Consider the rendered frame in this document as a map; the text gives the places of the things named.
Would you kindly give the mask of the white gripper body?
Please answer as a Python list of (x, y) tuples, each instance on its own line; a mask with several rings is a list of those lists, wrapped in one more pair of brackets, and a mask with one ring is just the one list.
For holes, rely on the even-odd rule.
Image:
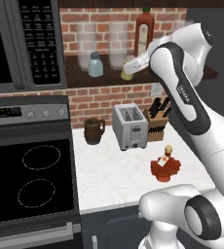
[(134, 74), (145, 69), (149, 64), (149, 54), (148, 52), (142, 53), (138, 57), (135, 57), (131, 61), (127, 62), (123, 69), (128, 74)]

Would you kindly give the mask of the pale yellow bottle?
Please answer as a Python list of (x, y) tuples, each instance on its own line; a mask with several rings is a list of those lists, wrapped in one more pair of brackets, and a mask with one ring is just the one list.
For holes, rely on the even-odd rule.
[(125, 72), (125, 70), (123, 69), (122, 72), (121, 72), (121, 78), (122, 78), (123, 80), (125, 80), (125, 81), (130, 81), (130, 80), (132, 80), (132, 78), (133, 78), (133, 74), (127, 74), (127, 73)]

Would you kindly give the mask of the tall red condiment bottle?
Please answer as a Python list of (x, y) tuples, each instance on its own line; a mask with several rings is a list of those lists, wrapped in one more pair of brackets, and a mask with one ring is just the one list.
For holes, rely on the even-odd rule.
[(153, 40), (155, 19), (150, 14), (150, 8), (144, 8), (136, 20), (134, 55), (138, 56), (147, 51)]

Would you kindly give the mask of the pale blue shaker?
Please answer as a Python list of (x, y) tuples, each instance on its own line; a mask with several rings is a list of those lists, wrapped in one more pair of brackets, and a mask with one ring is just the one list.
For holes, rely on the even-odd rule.
[(100, 60), (100, 55), (97, 52), (91, 53), (91, 60), (89, 62), (89, 75), (94, 78), (103, 75), (103, 64)]

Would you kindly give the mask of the dark wooden cabinet shelf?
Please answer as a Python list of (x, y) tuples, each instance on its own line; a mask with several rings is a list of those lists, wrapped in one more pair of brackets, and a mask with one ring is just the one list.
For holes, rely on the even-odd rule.
[(108, 87), (118, 85), (136, 85), (146, 83), (157, 83), (159, 78), (152, 74), (148, 68), (133, 75), (130, 81), (121, 78), (120, 70), (113, 70), (108, 62), (108, 55), (101, 56), (103, 63), (103, 75), (93, 78), (88, 72), (82, 71), (78, 65), (77, 55), (68, 55), (65, 58), (66, 83), (69, 89)]

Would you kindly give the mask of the dark grey open cabinet door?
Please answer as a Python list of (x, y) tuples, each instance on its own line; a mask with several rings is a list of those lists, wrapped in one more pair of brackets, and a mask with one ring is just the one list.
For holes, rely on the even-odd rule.
[(189, 8), (186, 18), (204, 24), (213, 37), (206, 65), (217, 71), (218, 76), (201, 81), (196, 90), (211, 109), (224, 116), (224, 8)]

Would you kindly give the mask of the flat red condiment bottle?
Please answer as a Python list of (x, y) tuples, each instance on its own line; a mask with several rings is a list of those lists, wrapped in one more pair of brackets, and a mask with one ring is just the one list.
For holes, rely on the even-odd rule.
[(163, 156), (151, 161), (151, 173), (159, 182), (168, 182), (180, 169), (181, 163), (173, 157)]

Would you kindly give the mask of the clear tall glass jar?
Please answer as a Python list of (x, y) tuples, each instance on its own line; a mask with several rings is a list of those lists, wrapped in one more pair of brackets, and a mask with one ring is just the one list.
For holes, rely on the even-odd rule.
[(128, 54), (129, 24), (113, 20), (109, 23), (109, 64), (115, 70), (121, 70)]
[(96, 51), (96, 24), (88, 21), (77, 23), (78, 64), (82, 71), (89, 70), (91, 53)]

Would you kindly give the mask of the wooden knife block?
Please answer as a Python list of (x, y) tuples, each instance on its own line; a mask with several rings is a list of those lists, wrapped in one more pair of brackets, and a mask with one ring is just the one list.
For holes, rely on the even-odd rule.
[(168, 104), (168, 97), (164, 101), (156, 97), (152, 105), (144, 109), (143, 115), (148, 122), (148, 142), (161, 141), (164, 138), (164, 130), (171, 110)]

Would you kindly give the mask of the brown mug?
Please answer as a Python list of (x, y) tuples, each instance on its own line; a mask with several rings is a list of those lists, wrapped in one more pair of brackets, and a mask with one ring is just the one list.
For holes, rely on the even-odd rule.
[(105, 120), (95, 118), (86, 119), (84, 121), (84, 136), (86, 142), (90, 145), (96, 145), (100, 142), (101, 136), (105, 131)]

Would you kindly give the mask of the grey microwave oven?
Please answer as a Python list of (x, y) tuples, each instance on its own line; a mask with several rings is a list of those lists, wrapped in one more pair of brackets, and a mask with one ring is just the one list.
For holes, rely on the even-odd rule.
[(0, 93), (65, 88), (57, 0), (0, 0)]

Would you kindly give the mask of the black stove with hob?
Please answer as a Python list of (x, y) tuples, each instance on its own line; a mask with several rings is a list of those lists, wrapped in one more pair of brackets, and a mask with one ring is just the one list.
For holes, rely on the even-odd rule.
[[(0, 237), (69, 222), (81, 225), (68, 98), (1, 97)], [(82, 232), (72, 240), (23, 249), (83, 249)]]

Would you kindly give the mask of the dark grey drawer front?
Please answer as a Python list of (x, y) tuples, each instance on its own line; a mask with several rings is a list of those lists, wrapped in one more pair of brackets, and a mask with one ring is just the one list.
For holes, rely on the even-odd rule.
[(128, 206), (123, 208), (83, 214), (81, 224), (84, 230), (92, 230), (112, 224), (133, 221), (138, 218), (138, 206)]

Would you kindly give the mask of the dark grey cupboard door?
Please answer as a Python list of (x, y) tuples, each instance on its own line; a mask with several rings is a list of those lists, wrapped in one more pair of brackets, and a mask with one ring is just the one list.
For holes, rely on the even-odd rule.
[(150, 227), (149, 222), (133, 222), (83, 231), (84, 249), (93, 249), (94, 236), (97, 249), (137, 249)]

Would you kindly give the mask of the white wall outlet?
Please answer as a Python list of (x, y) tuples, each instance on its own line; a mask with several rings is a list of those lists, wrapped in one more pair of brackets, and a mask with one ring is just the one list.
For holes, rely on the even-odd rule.
[(164, 89), (160, 83), (151, 84), (151, 91), (150, 91), (151, 96), (161, 96), (163, 92)]

